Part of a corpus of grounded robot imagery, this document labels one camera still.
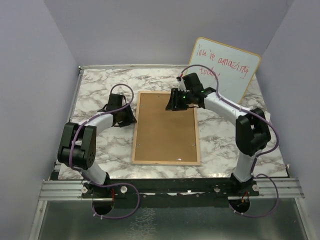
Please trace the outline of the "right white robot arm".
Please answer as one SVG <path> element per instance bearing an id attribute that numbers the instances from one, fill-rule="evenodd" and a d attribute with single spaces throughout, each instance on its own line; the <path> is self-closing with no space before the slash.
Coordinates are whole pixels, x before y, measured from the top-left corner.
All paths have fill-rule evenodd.
<path id="1" fill-rule="evenodd" d="M 196 73 L 178 76 L 181 89 L 172 88 L 170 98 L 165 109 L 167 111 L 185 111 L 193 105 L 210 110 L 235 126 L 235 143 L 239 150 L 239 157 L 229 189 L 240 196 L 248 189 L 248 182 L 252 181 L 254 164 L 258 154 L 271 140 L 271 133 L 260 108 L 249 109 L 224 98 L 217 89 L 204 88 Z"/>

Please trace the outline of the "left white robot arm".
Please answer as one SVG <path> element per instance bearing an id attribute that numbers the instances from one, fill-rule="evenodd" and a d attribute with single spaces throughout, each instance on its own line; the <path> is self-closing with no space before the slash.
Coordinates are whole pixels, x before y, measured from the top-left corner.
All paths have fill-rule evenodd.
<path id="1" fill-rule="evenodd" d="M 136 122 L 126 97 L 111 93 L 107 104 L 95 116 L 82 124 L 67 122 L 64 125 L 57 160 L 91 181 L 97 196 L 106 197 L 111 190 L 110 176 L 95 161 L 97 136 L 106 129 Z"/>

